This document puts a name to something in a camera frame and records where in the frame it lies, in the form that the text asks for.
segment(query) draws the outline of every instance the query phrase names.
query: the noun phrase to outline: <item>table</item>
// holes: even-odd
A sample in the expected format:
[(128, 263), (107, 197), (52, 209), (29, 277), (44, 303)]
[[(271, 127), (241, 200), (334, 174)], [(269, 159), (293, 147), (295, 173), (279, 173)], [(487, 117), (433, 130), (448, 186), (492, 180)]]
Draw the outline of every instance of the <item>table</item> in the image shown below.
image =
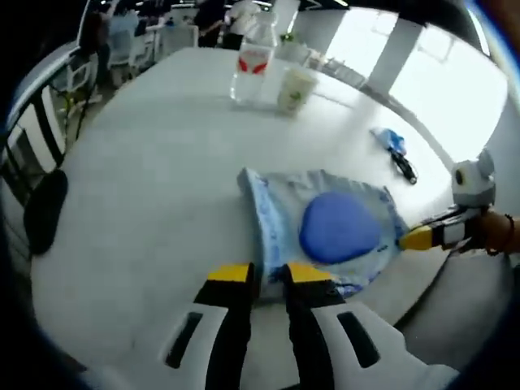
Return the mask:
[[(175, 52), (124, 86), (63, 164), (69, 194), (53, 247), (33, 262), (34, 305), (47, 334), (87, 366), (128, 351), (150, 324), (191, 301), (220, 264), (254, 260), (254, 227), (236, 185), (242, 167), (323, 168), (386, 185), (407, 223), (451, 202), (450, 175), (417, 132), (338, 80), (315, 73), (316, 94), (304, 110), (295, 119), (277, 115), (270, 105), (288, 63), (275, 60), (263, 108), (233, 108), (228, 89), (236, 56), (220, 49)], [(419, 175), (415, 186), (393, 170), (368, 132), (374, 126), (393, 128), (406, 139)], [(431, 279), (445, 255), (434, 257)], [(431, 282), (414, 285), (428, 262), (403, 258), (395, 267), (405, 272), (408, 293), (392, 296), (394, 302), (385, 301), (384, 292), (378, 299), (368, 294), (379, 313), (400, 302), (406, 311)], [(385, 280), (403, 282), (394, 272), (372, 285), (384, 291)], [(282, 388), (297, 375), (284, 316), (279, 306), (253, 314), (249, 350), (258, 354), (248, 355), (244, 376), (260, 378), (257, 360), (267, 360), (278, 374), (260, 375), (256, 386), (252, 380), (244, 388)], [(255, 329), (269, 337), (269, 346), (255, 338)], [(274, 350), (283, 343), (283, 352)]]

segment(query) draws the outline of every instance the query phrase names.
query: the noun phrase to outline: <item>black cushion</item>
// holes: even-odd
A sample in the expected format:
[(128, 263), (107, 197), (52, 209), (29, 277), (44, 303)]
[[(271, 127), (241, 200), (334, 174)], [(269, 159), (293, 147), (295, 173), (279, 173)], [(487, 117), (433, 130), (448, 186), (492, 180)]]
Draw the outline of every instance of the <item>black cushion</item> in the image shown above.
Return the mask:
[(24, 210), (24, 226), (33, 254), (44, 254), (53, 244), (67, 191), (67, 176), (56, 170), (32, 192)]

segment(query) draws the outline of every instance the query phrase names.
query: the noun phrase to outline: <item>window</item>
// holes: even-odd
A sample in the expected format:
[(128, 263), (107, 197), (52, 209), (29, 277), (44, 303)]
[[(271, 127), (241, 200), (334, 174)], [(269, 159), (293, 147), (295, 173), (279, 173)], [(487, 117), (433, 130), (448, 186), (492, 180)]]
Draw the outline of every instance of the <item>window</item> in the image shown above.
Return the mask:
[(374, 33), (382, 34), (386, 37), (390, 35), (393, 27), (397, 22), (397, 14), (391, 14), (390, 12), (380, 12), (377, 15), (372, 31)]
[(448, 58), (454, 42), (455, 40), (451, 34), (429, 25), (422, 30), (419, 36), (418, 50), (443, 63)]
[(391, 12), (351, 8), (345, 12), (326, 55), (368, 77), (396, 22), (397, 14)]

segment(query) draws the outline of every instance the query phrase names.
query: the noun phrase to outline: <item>red bottle label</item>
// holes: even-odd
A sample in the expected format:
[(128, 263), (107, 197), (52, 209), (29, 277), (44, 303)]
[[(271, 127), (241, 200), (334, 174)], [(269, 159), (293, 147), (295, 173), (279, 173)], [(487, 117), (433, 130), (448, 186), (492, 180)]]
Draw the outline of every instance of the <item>red bottle label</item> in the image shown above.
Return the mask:
[(270, 50), (244, 50), (239, 54), (236, 69), (239, 72), (263, 75), (269, 64), (270, 56)]

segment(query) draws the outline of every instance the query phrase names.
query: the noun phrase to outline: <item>bracelet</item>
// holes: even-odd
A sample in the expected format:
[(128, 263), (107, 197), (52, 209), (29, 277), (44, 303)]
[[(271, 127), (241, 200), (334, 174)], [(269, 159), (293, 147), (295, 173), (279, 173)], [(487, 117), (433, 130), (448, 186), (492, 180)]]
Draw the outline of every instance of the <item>bracelet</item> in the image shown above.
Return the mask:
[(507, 237), (505, 238), (504, 244), (502, 244), (502, 247), (500, 250), (490, 250), (486, 248), (486, 252), (489, 256), (496, 256), (497, 254), (504, 252), (505, 246), (511, 241), (511, 239), (514, 237), (514, 220), (513, 217), (509, 214), (505, 214), (505, 217), (509, 220), (509, 232), (507, 234)]

